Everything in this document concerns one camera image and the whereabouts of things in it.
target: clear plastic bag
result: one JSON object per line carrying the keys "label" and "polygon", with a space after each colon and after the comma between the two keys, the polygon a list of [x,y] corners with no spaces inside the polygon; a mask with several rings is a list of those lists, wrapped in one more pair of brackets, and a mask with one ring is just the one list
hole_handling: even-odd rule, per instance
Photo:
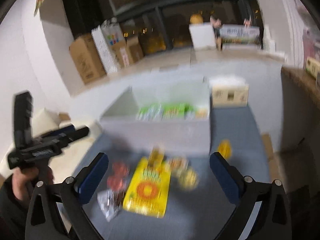
{"label": "clear plastic bag", "polygon": [[120,211],[123,197],[124,192],[115,193],[111,189],[107,189],[98,193],[98,204],[108,222],[110,222],[110,220],[113,219]]}

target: person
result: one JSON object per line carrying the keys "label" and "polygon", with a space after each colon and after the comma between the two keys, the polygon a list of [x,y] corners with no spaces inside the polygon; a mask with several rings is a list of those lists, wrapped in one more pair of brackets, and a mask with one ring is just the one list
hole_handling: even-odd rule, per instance
{"label": "person", "polygon": [[[26,183],[37,178],[36,167],[16,168],[0,189],[1,239],[24,240],[30,196]],[[48,169],[49,183],[53,184],[52,170]]]}
{"label": "person", "polygon": [[210,23],[213,27],[214,35],[216,38],[217,49],[222,50],[222,39],[220,36],[221,20],[215,19],[213,16],[210,16]]}

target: green packaged item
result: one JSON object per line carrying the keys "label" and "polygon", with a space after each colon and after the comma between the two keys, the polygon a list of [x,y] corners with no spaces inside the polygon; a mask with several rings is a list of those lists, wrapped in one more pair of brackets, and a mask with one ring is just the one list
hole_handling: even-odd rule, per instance
{"label": "green packaged item", "polygon": [[138,114],[138,120],[146,120],[147,118],[147,113],[149,110],[149,106],[148,107],[142,107],[140,108],[139,114]]}
{"label": "green packaged item", "polygon": [[184,118],[186,109],[187,109],[187,104],[166,105],[164,107],[163,117],[166,119],[177,118],[177,117]]}

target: red round snack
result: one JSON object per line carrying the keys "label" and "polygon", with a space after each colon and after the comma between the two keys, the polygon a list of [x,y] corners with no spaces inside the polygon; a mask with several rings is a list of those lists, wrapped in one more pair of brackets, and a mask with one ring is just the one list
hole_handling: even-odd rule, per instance
{"label": "red round snack", "polygon": [[115,162],[112,165],[113,172],[118,177],[125,177],[129,174],[129,168],[124,162]]}
{"label": "red round snack", "polygon": [[109,176],[107,179],[107,186],[113,191],[124,189],[124,180],[117,176]]}

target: human hand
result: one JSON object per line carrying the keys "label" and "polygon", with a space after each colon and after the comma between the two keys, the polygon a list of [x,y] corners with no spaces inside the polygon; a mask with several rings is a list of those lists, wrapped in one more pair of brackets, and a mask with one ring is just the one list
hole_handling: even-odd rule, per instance
{"label": "human hand", "polygon": [[[18,201],[25,207],[29,206],[30,196],[27,190],[26,183],[33,181],[39,174],[39,170],[36,167],[25,168],[21,170],[16,168],[12,175],[12,192]],[[48,167],[48,181],[49,184],[53,184],[53,174],[51,168]]]}
{"label": "human hand", "polygon": [[210,16],[210,23],[214,28],[220,28],[222,22],[220,19],[215,19],[212,16]]}

